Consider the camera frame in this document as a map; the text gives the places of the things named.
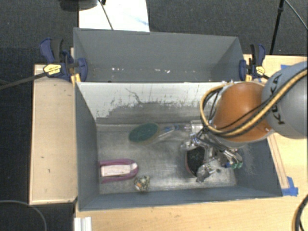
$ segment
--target blue clamp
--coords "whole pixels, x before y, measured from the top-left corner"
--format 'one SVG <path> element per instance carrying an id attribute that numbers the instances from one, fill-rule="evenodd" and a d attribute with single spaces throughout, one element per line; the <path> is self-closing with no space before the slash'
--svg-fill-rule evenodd
<path id="1" fill-rule="evenodd" d="M 297 196 L 298 195 L 298 187 L 295 187 L 293 184 L 293 180 L 291 177 L 288 177 L 288 182 L 289 182 L 289 188 L 287 189 L 282 189 L 282 194 L 283 196 Z"/>
<path id="2" fill-rule="evenodd" d="M 88 65 L 85 58 L 78 58 L 74 62 L 73 57 L 67 50 L 61 50 L 62 39 L 46 38 L 39 44 L 39 50 L 48 64 L 57 63 L 61 65 L 61 72 L 48 77 L 56 77 L 66 81 L 71 80 L 70 68 L 74 68 L 75 73 L 80 74 L 80 80 L 85 81 L 88 75 Z"/>
<path id="3" fill-rule="evenodd" d="M 263 60 L 266 56 L 266 51 L 263 45 L 254 44 L 250 45 L 252 58 L 249 58 L 249 64 L 245 60 L 240 61 L 239 65 L 239 76 L 241 81 L 246 81 L 247 79 L 255 79 L 265 77 L 265 70 L 262 67 Z"/>

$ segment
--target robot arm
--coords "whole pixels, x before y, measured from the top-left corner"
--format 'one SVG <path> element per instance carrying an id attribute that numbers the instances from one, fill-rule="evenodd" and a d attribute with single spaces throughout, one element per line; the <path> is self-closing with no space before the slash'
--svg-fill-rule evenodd
<path id="1" fill-rule="evenodd" d="M 216 113 L 209 120 L 204 106 L 213 92 L 221 90 Z M 306 137 L 307 63 L 275 73 L 265 87 L 241 82 L 211 89 L 201 99 L 200 113 L 205 130 L 226 141 L 258 141 L 271 129 L 293 139 Z"/>
<path id="2" fill-rule="evenodd" d="M 223 167 L 240 168 L 237 148 L 273 132 L 307 137 L 307 62 L 275 73 L 265 86 L 239 82 L 212 88 L 200 101 L 200 114 L 204 127 L 185 147 L 187 168 L 197 182 L 214 172 L 210 162 L 215 159 Z"/>

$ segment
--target black wire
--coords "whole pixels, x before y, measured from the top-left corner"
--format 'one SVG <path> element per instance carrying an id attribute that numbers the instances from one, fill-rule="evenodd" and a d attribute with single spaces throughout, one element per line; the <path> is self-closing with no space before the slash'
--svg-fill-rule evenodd
<path id="1" fill-rule="evenodd" d="M 215 106 L 215 104 L 216 104 L 216 100 L 217 100 L 218 95 L 219 95 L 219 91 L 216 93 L 215 99 L 214 99 L 213 104 L 212 104 L 212 107 L 211 107 L 210 114 L 209 114 L 209 116 L 208 116 L 208 120 L 211 120 L 211 119 L 214 117 L 214 114 L 215 114 L 215 113 L 212 115 L 212 112 L 213 112 L 213 108 L 214 108 L 214 106 Z"/>
<path id="2" fill-rule="evenodd" d="M 290 77 L 282 86 L 280 86 L 277 90 L 276 90 L 276 93 L 278 93 L 282 88 L 284 88 L 285 85 L 287 85 L 287 83 L 293 79 L 295 76 L 297 76 L 298 74 L 302 73 L 303 71 L 306 71 L 307 68 L 304 68 L 302 69 L 300 72 L 294 74 L 292 77 Z M 282 95 L 282 97 L 274 104 L 276 105 L 278 102 L 280 102 L 280 100 L 288 93 L 288 91 L 298 82 L 300 81 L 302 78 L 298 79 L 295 83 L 293 83 L 290 88 Z M 272 99 L 274 98 L 274 96 L 270 96 L 268 99 L 265 100 L 265 103 L 263 106 L 266 106 Z M 248 131 L 250 131 L 252 128 L 254 128 L 258 123 L 260 123 L 266 116 L 267 114 L 270 112 L 270 109 L 254 124 L 252 125 L 250 128 L 246 129 L 245 131 L 237 134 L 237 135 L 224 135 L 226 133 L 229 133 L 229 132 L 233 132 L 235 131 L 236 129 L 240 128 L 241 126 L 247 124 L 248 122 L 250 122 L 252 119 L 254 119 L 254 117 L 259 113 L 259 111 L 256 111 L 253 115 L 251 115 L 246 121 L 244 121 L 242 124 L 238 125 L 237 127 L 233 128 L 233 129 L 230 129 L 229 131 L 224 131 L 223 133 L 220 133 L 219 135 L 222 135 L 221 137 L 225 137 L 225 138 L 232 138 L 232 137 L 236 137 L 236 136 L 239 136 L 239 135 L 243 135 L 245 133 L 247 133 Z"/>
<path id="3" fill-rule="evenodd" d="M 301 222 L 301 221 L 299 221 L 299 227 L 300 227 L 300 230 L 301 230 L 301 231 L 305 231 L 304 228 L 303 228 L 303 225 L 302 225 L 302 222 Z"/>
<path id="4" fill-rule="evenodd" d="M 39 79 L 39 78 L 42 78 L 42 77 L 45 77 L 45 76 L 46 76 L 45 72 L 38 74 L 38 75 L 30 76 L 28 78 L 24 78 L 24 79 L 21 79 L 21 80 L 12 82 L 12 83 L 2 85 L 2 86 L 0 86 L 0 90 L 4 90 L 4 89 L 10 88 L 10 87 L 18 86 L 20 84 L 24 84 L 24 83 L 27 83 L 29 81 L 36 80 L 36 79 Z"/>
<path id="5" fill-rule="evenodd" d="M 303 199 L 303 201 L 301 202 L 301 204 L 297 208 L 296 216 L 295 216 L 295 231 L 299 231 L 299 228 L 303 228 L 301 226 L 300 217 L 301 217 L 301 215 L 303 213 L 303 210 L 304 210 L 307 202 L 308 202 L 308 195 L 306 195 L 306 197 Z"/>
<path id="6" fill-rule="evenodd" d="M 105 8 L 104 8 L 104 5 L 103 5 L 102 1 L 101 1 L 101 0 L 98 0 L 98 2 L 99 2 L 100 5 L 102 6 L 102 9 L 103 9 L 104 14 L 105 14 L 105 16 L 106 16 L 106 18 L 107 18 L 107 21 L 108 21 L 108 24 L 109 24 L 111 30 L 113 30 L 114 28 L 113 28 L 112 25 L 111 25 L 111 22 L 110 22 L 110 20 L 109 20 L 109 17 L 108 17 L 108 15 L 107 15 L 107 12 L 106 12 L 106 10 L 105 10 Z"/>
<path id="7" fill-rule="evenodd" d="M 294 74 L 293 76 L 291 76 L 283 85 L 281 85 L 281 86 L 276 90 L 276 93 L 279 92 L 285 85 L 287 85 L 287 83 L 288 83 L 291 79 L 293 79 L 295 76 L 297 76 L 298 74 L 300 74 L 300 73 L 302 73 L 303 71 L 306 71 L 306 70 L 307 70 L 307 68 L 304 68 L 304 69 L 302 69 L 300 72 L 297 72 L 296 74 Z M 273 98 L 274 98 L 274 96 L 271 96 L 271 97 L 269 97 L 268 99 L 266 99 L 266 100 L 260 105 L 260 107 L 266 106 Z M 230 129 L 230 130 L 224 131 L 224 132 L 222 132 L 222 133 L 216 133 L 216 132 L 210 131 L 209 129 L 207 129 L 207 126 L 206 126 L 206 125 L 204 125 L 204 128 L 205 128 L 207 131 L 211 132 L 212 134 L 217 135 L 217 136 L 220 136 L 220 137 L 226 137 L 226 138 L 236 137 L 236 136 L 245 134 L 245 133 L 247 133 L 248 131 L 250 131 L 250 130 L 251 130 L 252 128 L 254 128 L 260 121 L 262 121 L 262 120 L 266 117 L 266 115 L 262 116 L 253 126 L 251 126 L 251 128 L 248 128 L 247 130 L 241 132 L 240 134 L 237 134 L 237 135 L 224 135 L 224 134 L 233 132 L 233 131 L 239 129 L 240 127 L 242 127 L 243 125 L 247 124 L 248 122 L 250 122 L 250 121 L 259 113 L 260 110 L 256 111 L 253 115 L 251 115 L 251 116 L 250 116 L 245 122 L 243 122 L 242 124 L 236 126 L 235 128 L 232 128 L 232 129 Z M 252 111 L 253 111 L 253 110 L 247 112 L 247 113 L 244 114 L 242 117 L 240 117 L 238 120 L 242 119 L 243 117 L 245 117 L 246 115 L 248 115 L 248 114 L 251 113 Z M 227 126 L 225 126 L 225 127 L 231 126 L 232 124 L 234 124 L 234 123 L 237 122 L 238 120 L 232 122 L 231 124 L 229 124 L 229 125 L 227 125 Z"/>
<path id="8" fill-rule="evenodd" d="M 37 209 L 36 207 L 32 206 L 32 205 L 29 205 L 25 202 L 22 202 L 22 201 L 18 201 L 18 200 L 0 200 L 0 204 L 19 204 L 19 205 L 25 205 L 29 208 L 32 208 L 34 209 L 39 215 L 40 217 L 42 218 L 43 220 L 43 223 L 44 223 L 44 231 L 47 231 L 47 223 L 46 223 L 46 219 L 44 217 L 44 215 L 42 214 L 42 212 Z"/>

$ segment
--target tabletop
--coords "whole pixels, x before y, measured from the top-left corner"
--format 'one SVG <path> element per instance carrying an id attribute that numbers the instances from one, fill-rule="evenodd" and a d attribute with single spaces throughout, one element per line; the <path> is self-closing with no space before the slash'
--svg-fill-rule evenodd
<path id="1" fill-rule="evenodd" d="M 263 66 L 270 76 L 282 64 L 306 60 L 307 57 L 266 56 Z M 41 66 L 36 65 L 36 73 L 40 71 Z M 77 196 L 72 94 L 72 85 L 65 81 L 42 78 L 34 83 L 30 204 L 72 202 Z M 278 134 L 273 138 L 286 175 L 299 188 L 297 197 L 86 212 L 76 208 L 76 217 L 92 217 L 93 231 L 292 230 L 294 212 L 308 193 L 307 139 L 291 140 Z M 308 223 L 305 212 L 302 222 L 304 226 Z"/>

